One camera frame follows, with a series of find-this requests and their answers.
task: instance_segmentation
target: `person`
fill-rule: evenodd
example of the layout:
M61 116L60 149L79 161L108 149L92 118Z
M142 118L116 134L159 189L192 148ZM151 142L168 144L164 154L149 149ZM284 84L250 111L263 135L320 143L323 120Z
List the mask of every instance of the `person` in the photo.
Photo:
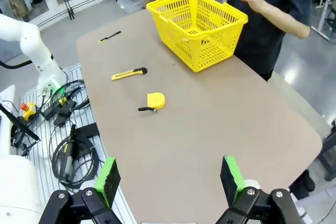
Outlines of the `person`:
M309 36L311 0L224 1L248 15L235 56L266 81L272 75L284 35Z

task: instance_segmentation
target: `black shoe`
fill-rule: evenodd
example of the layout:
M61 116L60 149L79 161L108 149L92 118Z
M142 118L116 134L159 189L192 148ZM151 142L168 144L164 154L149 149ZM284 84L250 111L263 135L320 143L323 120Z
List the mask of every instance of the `black shoe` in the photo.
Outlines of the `black shoe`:
M303 186L302 179L295 180L295 182L289 186L289 190L298 200L309 196L308 191Z
M307 191L314 191L315 190L315 183L314 181L311 179L311 177L309 176L309 171L305 170L302 175L302 184L304 186L304 188Z

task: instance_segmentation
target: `bolt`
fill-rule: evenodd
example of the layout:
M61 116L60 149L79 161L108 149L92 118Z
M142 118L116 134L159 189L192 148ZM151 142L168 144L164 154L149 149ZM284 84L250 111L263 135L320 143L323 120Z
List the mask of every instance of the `bolt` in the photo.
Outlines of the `bolt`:
M277 192L275 193L275 195L276 195L278 198L281 198L281 197L283 196L282 192L280 192L280 191L277 191Z
M254 192L253 189L248 189L248 190L247 190L247 194L254 195L254 193L255 193L255 192Z

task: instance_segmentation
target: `brown tabletop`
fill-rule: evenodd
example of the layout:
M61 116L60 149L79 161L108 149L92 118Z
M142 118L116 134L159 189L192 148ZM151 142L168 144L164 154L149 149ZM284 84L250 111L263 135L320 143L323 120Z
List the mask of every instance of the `brown tabletop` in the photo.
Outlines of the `brown tabletop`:
M89 32L77 50L101 137L118 160L137 223L215 223L227 207L219 178L224 154L270 192L288 187L321 149L308 123L236 57L192 72L160 41L147 10ZM111 81L140 67L148 73ZM166 106L138 112L152 92L162 92Z

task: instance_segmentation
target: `navy t-shirt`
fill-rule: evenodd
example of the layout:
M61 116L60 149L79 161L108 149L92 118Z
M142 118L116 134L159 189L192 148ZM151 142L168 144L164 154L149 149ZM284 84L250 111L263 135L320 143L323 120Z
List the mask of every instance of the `navy t-shirt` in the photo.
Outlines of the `navy t-shirt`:
M310 25L311 0L265 0L290 14L297 21ZM274 26L264 16L255 13L246 2L227 2L248 15L248 23L243 27L235 55L258 74L272 71L278 59L283 31Z

